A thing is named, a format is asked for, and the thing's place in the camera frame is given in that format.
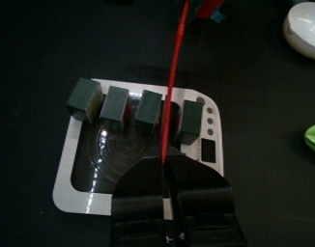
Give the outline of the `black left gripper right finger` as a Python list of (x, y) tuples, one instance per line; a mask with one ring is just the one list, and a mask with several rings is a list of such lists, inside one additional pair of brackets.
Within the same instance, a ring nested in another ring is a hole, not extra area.
[(220, 173), (189, 157), (165, 162), (177, 245), (247, 247), (236, 215), (232, 189)]

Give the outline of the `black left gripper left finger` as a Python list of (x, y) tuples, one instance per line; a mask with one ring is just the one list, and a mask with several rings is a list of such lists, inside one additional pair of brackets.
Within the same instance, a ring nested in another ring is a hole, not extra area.
[(121, 177), (112, 201), (112, 247), (165, 247), (162, 169), (142, 159)]

